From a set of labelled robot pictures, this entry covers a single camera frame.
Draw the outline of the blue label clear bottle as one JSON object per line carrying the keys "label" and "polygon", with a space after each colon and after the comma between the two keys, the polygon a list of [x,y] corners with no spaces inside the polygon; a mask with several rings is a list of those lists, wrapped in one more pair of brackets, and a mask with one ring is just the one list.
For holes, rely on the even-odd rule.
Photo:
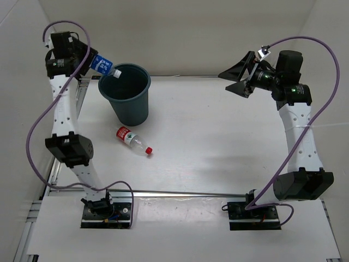
{"label": "blue label clear bottle", "polygon": [[93,58],[90,68],[102,75],[113,76],[117,79],[122,74],[120,70],[115,68],[111,61],[100,55],[96,55]]}

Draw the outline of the red label clear bottle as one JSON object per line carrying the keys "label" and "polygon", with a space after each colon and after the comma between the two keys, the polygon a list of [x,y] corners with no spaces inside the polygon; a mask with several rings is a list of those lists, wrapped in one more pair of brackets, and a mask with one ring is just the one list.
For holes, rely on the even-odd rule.
{"label": "red label clear bottle", "polygon": [[122,140],[134,153],[139,156],[150,156],[153,149],[148,146],[144,139],[133,133],[125,126],[121,126],[116,131],[116,137]]}

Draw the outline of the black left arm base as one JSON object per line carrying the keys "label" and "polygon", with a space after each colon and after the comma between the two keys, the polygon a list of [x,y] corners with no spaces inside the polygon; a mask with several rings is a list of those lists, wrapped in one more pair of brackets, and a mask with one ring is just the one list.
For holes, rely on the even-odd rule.
{"label": "black left arm base", "polygon": [[81,199],[84,204],[80,228],[130,229],[133,224],[133,199],[131,202],[114,202],[109,193],[99,201]]}

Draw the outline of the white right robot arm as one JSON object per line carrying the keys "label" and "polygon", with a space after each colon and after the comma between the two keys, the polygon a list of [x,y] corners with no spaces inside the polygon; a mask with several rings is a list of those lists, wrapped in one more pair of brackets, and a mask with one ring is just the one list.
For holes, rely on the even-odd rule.
{"label": "white right robot arm", "polygon": [[232,81],[225,89],[248,98],[254,89],[270,91],[282,119],[288,156],[287,173],[281,170],[264,189],[254,189],[245,204],[245,213],[257,218],[265,206],[287,201],[316,200],[334,182],[318,156],[311,129],[310,88],[299,82],[303,55],[298,51],[280,51],[276,67],[265,57],[268,52],[249,51],[237,64],[223,71],[219,78]]}

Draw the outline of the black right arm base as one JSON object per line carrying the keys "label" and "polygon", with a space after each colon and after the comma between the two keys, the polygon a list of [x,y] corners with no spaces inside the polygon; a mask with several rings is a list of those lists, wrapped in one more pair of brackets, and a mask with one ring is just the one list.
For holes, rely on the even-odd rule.
{"label": "black right arm base", "polygon": [[281,230],[275,205],[254,210],[246,210],[246,206],[246,202],[233,201],[221,207],[222,211],[228,213],[231,231]]}

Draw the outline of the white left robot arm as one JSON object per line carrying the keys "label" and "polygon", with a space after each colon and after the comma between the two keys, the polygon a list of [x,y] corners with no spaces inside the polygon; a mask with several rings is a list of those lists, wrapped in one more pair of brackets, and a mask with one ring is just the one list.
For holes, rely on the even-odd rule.
{"label": "white left robot arm", "polygon": [[85,191],[81,201],[92,214],[109,218],[114,204],[93,166],[94,148],[89,138],[80,134],[77,122],[76,82],[86,74],[97,51],[89,49],[70,32],[53,33],[53,48],[45,58],[46,71],[54,102],[53,129],[45,139],[46,148],[77,177]]}

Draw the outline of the dark teal plastic bin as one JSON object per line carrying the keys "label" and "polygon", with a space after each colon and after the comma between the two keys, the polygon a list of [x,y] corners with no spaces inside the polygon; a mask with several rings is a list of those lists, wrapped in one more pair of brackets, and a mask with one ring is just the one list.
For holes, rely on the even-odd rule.
{"label": "dark teal plastic bin", "polygon": [[121,71],[119,78],[103,76],[98,82],[100,94],[109,101],[119,121],[125,126],[138,126],[148,117],[148,91],[151,77],[136,64],[115,66]]}

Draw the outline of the aluminium table front rail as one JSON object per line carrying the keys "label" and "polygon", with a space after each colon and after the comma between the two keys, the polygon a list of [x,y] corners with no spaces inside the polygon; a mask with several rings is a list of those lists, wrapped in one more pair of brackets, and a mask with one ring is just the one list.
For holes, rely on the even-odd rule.
{"label": "aluminium table front rail", "polygon": [[175,191],[161,191],[161,190],[132,190],[134,195],[139,196],[140,194],[145,195],[169,195],[173,196],[206,196],[206,197],[226,197],[226,198],[244,198],[245,194],[230,194],[230,193],[207,193],[207,192],[175,192]]}

